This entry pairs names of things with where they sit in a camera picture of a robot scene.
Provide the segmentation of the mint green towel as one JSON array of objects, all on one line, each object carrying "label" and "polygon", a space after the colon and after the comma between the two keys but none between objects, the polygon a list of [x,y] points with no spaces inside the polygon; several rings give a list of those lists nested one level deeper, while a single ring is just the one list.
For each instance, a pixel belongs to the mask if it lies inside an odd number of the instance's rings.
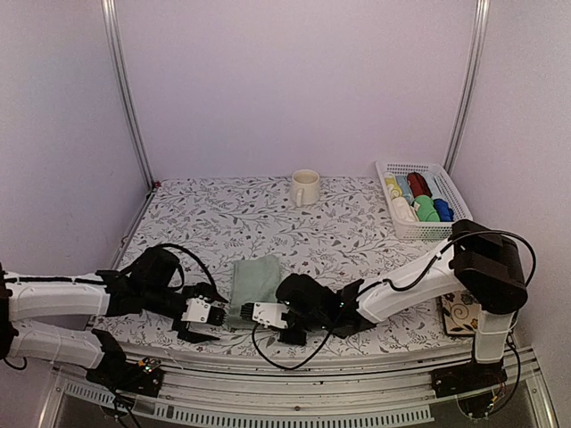
[{"label": "mint green towel", "polygon": [[252,321],[245,321],[240,317],[241,307],[255,301],[273,301],[280,282],[280,265],[274,255],[236,261],[227,315],[228,327],[233,329],[250,327]]}]

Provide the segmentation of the cream white towel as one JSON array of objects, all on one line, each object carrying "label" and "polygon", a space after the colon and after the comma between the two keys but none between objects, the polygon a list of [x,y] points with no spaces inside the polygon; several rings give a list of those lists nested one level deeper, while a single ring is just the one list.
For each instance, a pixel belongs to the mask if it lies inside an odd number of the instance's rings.
[{"label": "cream white towel", "polygon": [[392,205],[395,215],[400,221],[408,223],[419,222],[416,211],[404,197],[400,196],[392,199]]}]

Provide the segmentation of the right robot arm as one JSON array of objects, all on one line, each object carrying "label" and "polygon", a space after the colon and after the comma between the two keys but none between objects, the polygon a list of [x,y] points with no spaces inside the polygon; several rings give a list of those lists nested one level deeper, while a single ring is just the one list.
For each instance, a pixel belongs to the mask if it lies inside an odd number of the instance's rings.
[{"label": "right robot arm", "polygon": [[291,274],[278,286],[274,302],[245,303],[240,317],[302,346],[312,328],[345,339],[426,300],[466,290],[481,309],[473,360],[462,367],[461,381],[479,389],[494,377],[512,320],[528,300],[534,273],[523,271],[521,246],[537,260],[522,236],[459,220],[431,251],[378,279],[358,279],[333,291],[310,276]]}]

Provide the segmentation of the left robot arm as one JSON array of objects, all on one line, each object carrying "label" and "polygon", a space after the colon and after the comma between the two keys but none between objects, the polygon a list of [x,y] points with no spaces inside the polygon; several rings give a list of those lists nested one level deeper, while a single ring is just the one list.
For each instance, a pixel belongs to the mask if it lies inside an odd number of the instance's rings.
[{"label": "left robot arm", "polygon": [[163,243],[122,270],[81,276],[1,272],[1,357],[38,358],[97,369],[114,387],[132,380],[121,346],[100,330],[78,332],[40,323],[42,317],[121,317],[151,312],[172,320],[181,340],[211,341],[192,323],[222,325],[227,304],[206,265],[188,249]]}]

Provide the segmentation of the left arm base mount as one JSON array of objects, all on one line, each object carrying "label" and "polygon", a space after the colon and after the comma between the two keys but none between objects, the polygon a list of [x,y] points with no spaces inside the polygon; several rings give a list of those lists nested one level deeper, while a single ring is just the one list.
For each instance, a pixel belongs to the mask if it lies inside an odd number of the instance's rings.
[{"label": "left arm base mount", "polygon": [[128,361],[102,361],[94,369],[88,369],[86,379],[111,392],[125,391],[157,398],[162,386],[164,371],[158,358],[143,358],[136,363]]}]

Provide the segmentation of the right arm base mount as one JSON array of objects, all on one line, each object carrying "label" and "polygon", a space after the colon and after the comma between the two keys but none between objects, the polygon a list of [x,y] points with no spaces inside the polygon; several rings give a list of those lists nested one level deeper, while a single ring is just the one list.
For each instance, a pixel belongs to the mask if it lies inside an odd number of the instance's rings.
[{"label": "right arm base mount", "polygon": [[456,366],[437,368],[430,372],[431,386],[437,398],[450,397],[494,385],[508,379],[503,360],[480,364],[474,359]]}]

